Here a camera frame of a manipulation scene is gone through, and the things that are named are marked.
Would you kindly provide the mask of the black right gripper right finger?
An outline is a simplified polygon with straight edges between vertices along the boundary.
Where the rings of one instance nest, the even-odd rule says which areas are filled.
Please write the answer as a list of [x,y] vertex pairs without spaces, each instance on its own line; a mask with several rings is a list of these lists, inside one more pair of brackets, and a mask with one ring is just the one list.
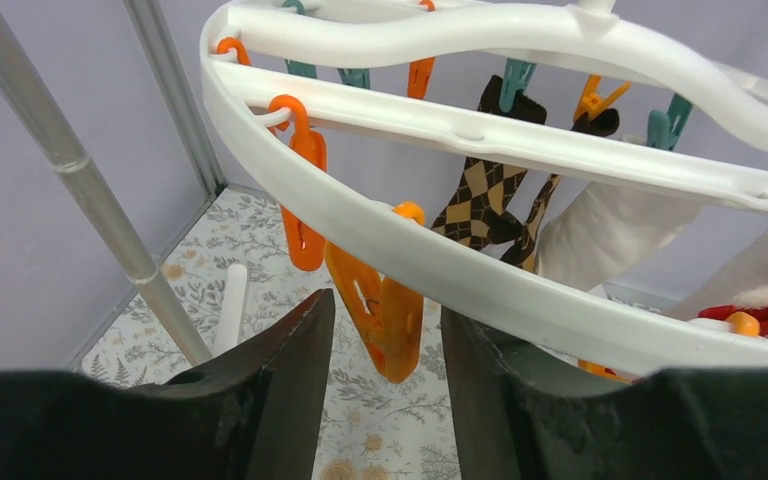
[[441,312],[465,479],[768,479],[768,369],[622,384]]

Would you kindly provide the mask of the white round clip hanger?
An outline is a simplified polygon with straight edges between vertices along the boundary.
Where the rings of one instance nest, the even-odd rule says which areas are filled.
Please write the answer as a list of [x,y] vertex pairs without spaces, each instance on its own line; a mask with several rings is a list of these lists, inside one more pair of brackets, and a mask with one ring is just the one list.
[[[379,371],[418,356],[424,298],[622,379],[768,368],[768,302],[670,317],[592,294],[707,204],[768,214],[768,171],[681,154],[693,110],[768,153],[768,80],[620,19],[609,1],[231,1],[205,22],[206,111],[326,264]],[[425,226],[327,170],[324,129],[459,154]]]

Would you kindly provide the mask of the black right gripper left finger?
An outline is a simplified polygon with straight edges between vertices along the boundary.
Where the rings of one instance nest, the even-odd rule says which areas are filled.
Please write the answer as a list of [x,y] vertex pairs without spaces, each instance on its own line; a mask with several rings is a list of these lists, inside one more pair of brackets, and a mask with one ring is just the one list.
[[334,320],[317,290],[163,384],[0,371],[0,479],[308,479]]

